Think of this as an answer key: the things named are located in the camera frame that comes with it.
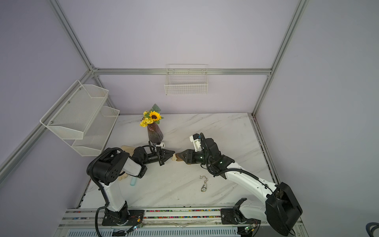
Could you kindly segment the beige wrist watch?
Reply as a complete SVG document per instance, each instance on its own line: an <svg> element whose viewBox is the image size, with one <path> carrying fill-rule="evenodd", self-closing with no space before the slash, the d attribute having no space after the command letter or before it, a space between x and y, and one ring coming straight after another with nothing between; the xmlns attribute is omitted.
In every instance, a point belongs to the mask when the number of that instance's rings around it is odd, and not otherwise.
<svg viewBox="0 0 379 237"><path fill-rule="evenodd" d="M171 158L173 161L182 162L183 156L181 154L174 154Z"/></svg>

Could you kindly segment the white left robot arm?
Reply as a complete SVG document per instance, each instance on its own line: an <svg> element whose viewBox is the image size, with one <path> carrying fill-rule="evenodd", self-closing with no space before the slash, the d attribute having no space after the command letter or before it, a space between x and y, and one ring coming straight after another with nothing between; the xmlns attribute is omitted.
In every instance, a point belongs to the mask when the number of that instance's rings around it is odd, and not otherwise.
<svg viewBox="0 0 379 237"><path fill-rule="evenodd" d="M142 223L145 212L128 210L127 201L120 190L120 179L123 175L141 179L147 172L148 164L159 163L162 166L175 154L175 151L155 146L150 146L151 152L148 153L147 147L107 148L88 165L87 175L97 186L105 202L95 213L95 229L99 237L101 233L98 218L101 210L104 211L102 226L131 226L131 230L134 230Z"/></svg>

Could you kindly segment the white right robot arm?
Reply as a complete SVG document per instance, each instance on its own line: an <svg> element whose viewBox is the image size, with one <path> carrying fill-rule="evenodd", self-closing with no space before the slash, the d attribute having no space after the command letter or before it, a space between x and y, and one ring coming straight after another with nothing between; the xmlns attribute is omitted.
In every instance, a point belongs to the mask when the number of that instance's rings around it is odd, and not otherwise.
<svg viewBox="0 0 379 237"><path fill-rule="evenodd" d="M176 159L188 165L204 165L213 177L238 184L261 202L261 206L254 206L241 198L233 207L237 223L256 219L268 222L283 236L294 234L293 228L303 210L289 185L266 181L242 168L234 159L223 155L214 140L205 138L203 133L194 134L190 141L194 148L176 153Z"/></svg>

